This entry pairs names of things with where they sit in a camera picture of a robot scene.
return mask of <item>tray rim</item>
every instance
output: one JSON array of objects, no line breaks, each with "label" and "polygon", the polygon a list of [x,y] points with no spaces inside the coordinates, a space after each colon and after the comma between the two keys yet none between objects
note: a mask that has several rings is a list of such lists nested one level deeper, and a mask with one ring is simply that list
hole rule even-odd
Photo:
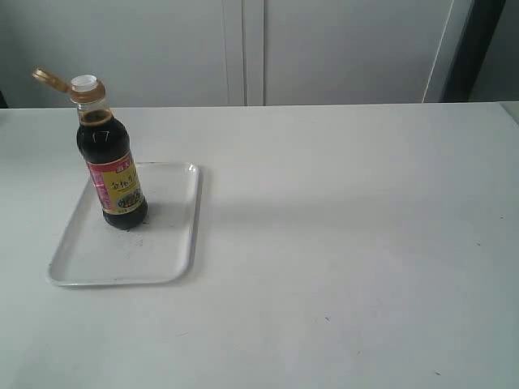
[{"label": "tray rim", "polygon": [[81,190],[81,194],[79,195],[78,201],[75,205],[74,211],[71,213],[71,216],[69,217],[66,227],[62,232],[62,236],[59,239],[58,245],[56,246],[56,250],[54,251],[52,255],[52,259],[50,260],[49,265],[47,265],[47,272],[45,275],[45,278],[47,281],[54,285],[54,286],[60,286],[60,287],[66,287],[66,288],[74,288],[74,287],[95,287],[95,286],[123,286],[123,285],[144,285],[144,284],[167,284],[169,282],[172,282],[184,275],[187,268],[190,265],[191,262],[191,254],[193,252],[193,233],[195,226],[198,225],[197,217],[197,210],[199,209],[199,202],[201,199],[200,195],[200,175],[201,175],[201,169],[198,165],[192,164],[190,162],[136,162],[135,166],[145,166],[145,165],[173,165],[173,166],[179,166],[184,167],[187,171],[190,171],[194,177],[195,177],[195,201],[192,203],[189,209],[189,219],[191,220],[191,223],[189,224],[189,230],[188,230],[188,248],[187,248],[187,255],[186,260],[182,263],[182,266],[180,269],[173,275],[168,276],[164,278],[151,278],[151,279],[145,279],[145,278],[108,278],[108,279],[98,279],[98,280],[56,280],[52,277],[52,266],[54,264],[54,261],[56,259],[56,256],[61,249],[62,245],[65,241],[65,235],[66,231],[68,229],[69,224],[73,221],[76,212],[78,211],[79,202],[85,195],[85,192],[87,190],[90,190],[92,185],[92,178],[88,176],[87,182],[84,185],[84,188]]}]

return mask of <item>table surface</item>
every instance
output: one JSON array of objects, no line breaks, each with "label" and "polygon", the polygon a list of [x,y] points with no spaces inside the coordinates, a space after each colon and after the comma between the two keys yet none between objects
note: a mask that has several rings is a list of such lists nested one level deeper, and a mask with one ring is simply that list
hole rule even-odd
[{"label": "table surface", "polygon": [[87,179],[77,118],[0,110],[0,387],[519,387],[519,127],[500,105],[114,112],[137,161],[203,167],[192,268],[48,284]]}]

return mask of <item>cabinet door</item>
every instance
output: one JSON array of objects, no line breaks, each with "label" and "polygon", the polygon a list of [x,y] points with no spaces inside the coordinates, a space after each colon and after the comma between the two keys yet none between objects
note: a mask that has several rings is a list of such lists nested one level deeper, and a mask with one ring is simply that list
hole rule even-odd
[{"label": "cabinet door", "polygon": [[3,0],[0,89],[10,107],[71,106],[37,66],[94,74],[113,106],[243,105],[241,0]]},{"label": "cabinet door", "polygon": [[471,4],[264,1],[267,105],[438,100]]}]

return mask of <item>white tray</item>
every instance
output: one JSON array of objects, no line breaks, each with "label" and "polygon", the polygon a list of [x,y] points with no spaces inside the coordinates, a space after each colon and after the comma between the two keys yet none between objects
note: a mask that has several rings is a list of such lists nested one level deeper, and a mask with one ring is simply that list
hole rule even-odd
[{"label": "white tray", "polygon": [[52,284],[157,284],[188,268],[199,168],[146,163],[137,171],[148,201],[144,222],[128,231],[108,225],[89,180],[49,265]]}]

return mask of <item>soy sauce bottle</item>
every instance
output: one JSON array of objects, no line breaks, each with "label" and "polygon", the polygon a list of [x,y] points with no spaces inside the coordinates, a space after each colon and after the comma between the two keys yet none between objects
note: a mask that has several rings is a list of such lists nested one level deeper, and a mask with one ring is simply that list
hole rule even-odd
[{"label": "soy sauce bottle", "polygon": [[103,83],[94,75],[80,75],[69,85],[42,69],[36,69],[33,75],[60,92],[70,93],[76,104],[79,116],[76,140],[105,220],[118,229],[131,229],[142,223],[148,204],[131,157],[130,137],[112,114]]}]

